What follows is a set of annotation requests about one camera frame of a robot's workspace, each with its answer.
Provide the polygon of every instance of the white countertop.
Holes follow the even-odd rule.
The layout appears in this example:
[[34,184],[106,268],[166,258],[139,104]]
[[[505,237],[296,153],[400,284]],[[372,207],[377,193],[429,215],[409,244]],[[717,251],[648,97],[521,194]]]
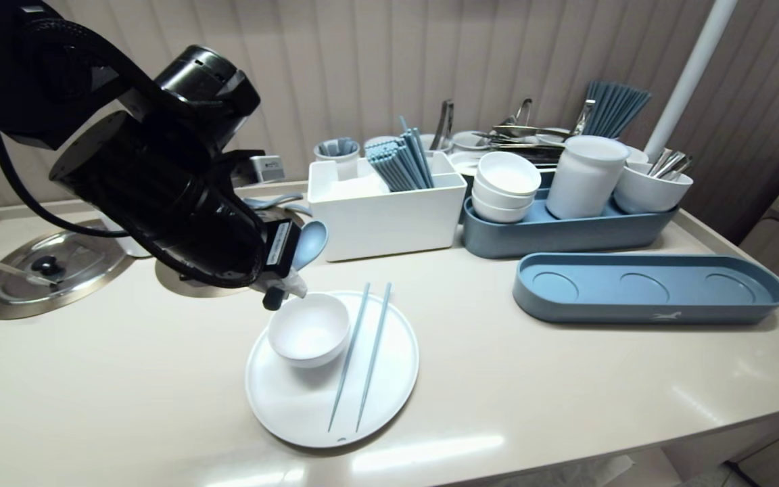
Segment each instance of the white countertop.
[[[51,228],[0,221],[0,258]],[[650,249],[710,251],[675,223]],[[262,295],[178,296],[136,262],[80,302],[0,321],[0,486],[445,484],[779,412],[779,309],[754,327],[551,325],[513,302],[516,263],[454,248],[305,268],[315,291],[392,281],[421,354],[389,427],[320,451],[276,440],[248,408]]]

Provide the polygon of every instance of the wall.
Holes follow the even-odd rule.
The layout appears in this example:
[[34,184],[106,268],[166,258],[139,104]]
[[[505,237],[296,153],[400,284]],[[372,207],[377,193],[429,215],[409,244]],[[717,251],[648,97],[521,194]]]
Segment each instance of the wall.
[[[588,81],[653,92],[623,137],[644,147],[711,0],[55,0],[150,75],[191,43],[245,70],[263,98],[230,148],[281,154],[307,177],[313,145],[433,132],[441,101],[454,129],[486,129],[525,98],[538,126],[571,126]],[[684,206],[733,240],[779,192],[779,0],[741,0],[670,147],[692,154]],[[9,144],[40,200],[56,154]],[[0,175],[0,206],[18,200]]]

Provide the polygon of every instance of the cable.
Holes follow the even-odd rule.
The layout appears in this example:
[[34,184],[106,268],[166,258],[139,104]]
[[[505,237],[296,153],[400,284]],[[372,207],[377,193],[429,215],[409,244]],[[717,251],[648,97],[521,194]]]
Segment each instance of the cable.
[[41,206],[41,204],[34,199],[30,192],[28,192],[26,186],[22,184],[20,176],[16,173],[14,164],[11,163],[10,157],[8,155],[8,148],[5,147],[5,143],[2,140],[2,133],[0,133],[0,168],[2,168],[2,173],[4,173],[5,179],[8,180],[8,184],[10,184],[13,191],[16,192],[16,195],[20,197],[20,200],[22,200],[22,202],[24,202],[26,206],[30,208],[30,210],[33,210],[33,212],[37,213],[38,216],[44,220],[47,220],[47,222],[50,222],[51,224],[61,227],[65,230],[73,231],[74,233],[90,235],[90,237],[128,237],[128,232],[126,231],[96,230],[94,228],[86,228],[80,225],[72,224],[71,222],[53,215],[53,213],[50,213],[46,208]]

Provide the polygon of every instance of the empty blue tray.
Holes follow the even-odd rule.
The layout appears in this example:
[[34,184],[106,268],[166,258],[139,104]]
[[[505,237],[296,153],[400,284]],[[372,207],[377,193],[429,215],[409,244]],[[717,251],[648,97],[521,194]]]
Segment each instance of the empty blue tray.
[[733,256],[540,253],[519,262],[513,298],[559,323],[757,323],[779,279]]
[[602,215],[559,220],[546,209],[549,188],[541,187],[525,218],[517,224],[481,219],[465,200],[465,249],[479,258],[520,258],[532,252],[591,252],[636,249],[656,240],[678,207],[665,213],[622,212],[610,198]]

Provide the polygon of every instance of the white storage box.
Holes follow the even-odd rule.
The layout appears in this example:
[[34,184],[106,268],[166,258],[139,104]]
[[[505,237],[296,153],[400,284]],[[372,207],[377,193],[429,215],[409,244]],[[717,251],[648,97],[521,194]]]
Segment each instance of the white storage box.
[[356,161],[356,178],[339,179],[337,164],[316,161],[308,169],[308,202],[327,225],[327,261],[370,258],[452,245],[465,180],[441,152],[429,158],[435,187],[390,192],[368,160]]

